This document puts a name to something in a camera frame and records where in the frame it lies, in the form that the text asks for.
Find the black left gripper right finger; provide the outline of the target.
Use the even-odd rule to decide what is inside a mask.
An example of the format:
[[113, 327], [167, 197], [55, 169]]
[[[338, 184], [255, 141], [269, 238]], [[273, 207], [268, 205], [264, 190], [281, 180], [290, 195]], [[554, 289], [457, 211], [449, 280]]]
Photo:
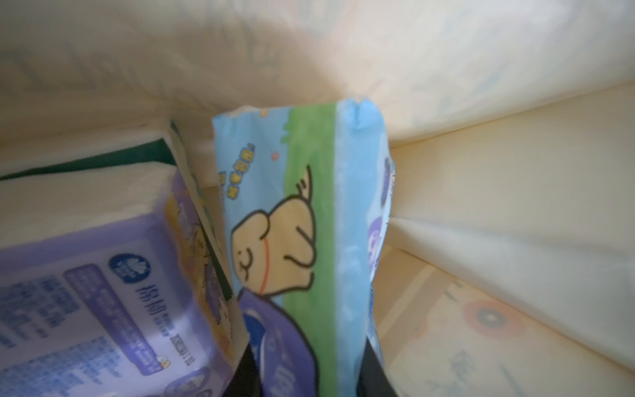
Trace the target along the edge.
[[397, 397], [370, 341], [365, 344], [357, 385], [357, 397]]

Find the purple tissue pack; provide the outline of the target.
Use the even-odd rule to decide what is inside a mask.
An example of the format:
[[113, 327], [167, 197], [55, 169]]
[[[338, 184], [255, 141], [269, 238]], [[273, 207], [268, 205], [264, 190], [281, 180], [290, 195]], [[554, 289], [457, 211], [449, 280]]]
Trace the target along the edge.
[[185, 181], [158, 162], [1, 183], [4, 396], [220, 396], [228, 308]]

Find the cream floral canvas bag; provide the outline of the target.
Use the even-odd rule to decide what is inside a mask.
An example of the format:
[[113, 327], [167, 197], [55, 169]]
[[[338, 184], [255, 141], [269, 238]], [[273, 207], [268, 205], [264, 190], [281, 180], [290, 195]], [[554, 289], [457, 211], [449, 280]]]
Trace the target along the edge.
[[212, 117], [348, 97], [396, 165], [374, 281], [395, 390], [633, 395], [633, 2], [1, 4], [2, 162], [172, 120], [218, 248]]

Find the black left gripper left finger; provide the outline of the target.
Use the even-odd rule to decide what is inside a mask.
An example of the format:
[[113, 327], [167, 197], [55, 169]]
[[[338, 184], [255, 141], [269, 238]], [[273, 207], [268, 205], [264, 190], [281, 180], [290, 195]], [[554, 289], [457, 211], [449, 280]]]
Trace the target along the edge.
[[233, 378], [222, 397], [262, 397], [260, 374], [250, 345], [246, 346]]

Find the green white tissue pack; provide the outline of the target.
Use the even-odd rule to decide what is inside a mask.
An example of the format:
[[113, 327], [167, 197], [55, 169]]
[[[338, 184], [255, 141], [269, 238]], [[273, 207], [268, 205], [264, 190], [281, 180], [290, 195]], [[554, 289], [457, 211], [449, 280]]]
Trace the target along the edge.
[[158, 162], [176, 166], [203, 223], [228, 310], [223, 314], [226, 358], [238, 362], [246, 347], [246, 331], [230, 286], [221, 205], [212, 193], [219, 179], [214, 164], [211, 127], [177, 127], [151, 120], [87, 132], [26, 139], [1, 147], [1, 179], [97, 170]]

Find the light blue tissue pack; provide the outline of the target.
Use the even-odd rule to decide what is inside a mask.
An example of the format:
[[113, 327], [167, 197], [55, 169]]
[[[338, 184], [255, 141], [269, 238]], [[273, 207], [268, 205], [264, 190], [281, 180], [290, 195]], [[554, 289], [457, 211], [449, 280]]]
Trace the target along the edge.
[[354, 396], [395, 183], [368, 99], [213, 119], [233, 287], [265, 396]]

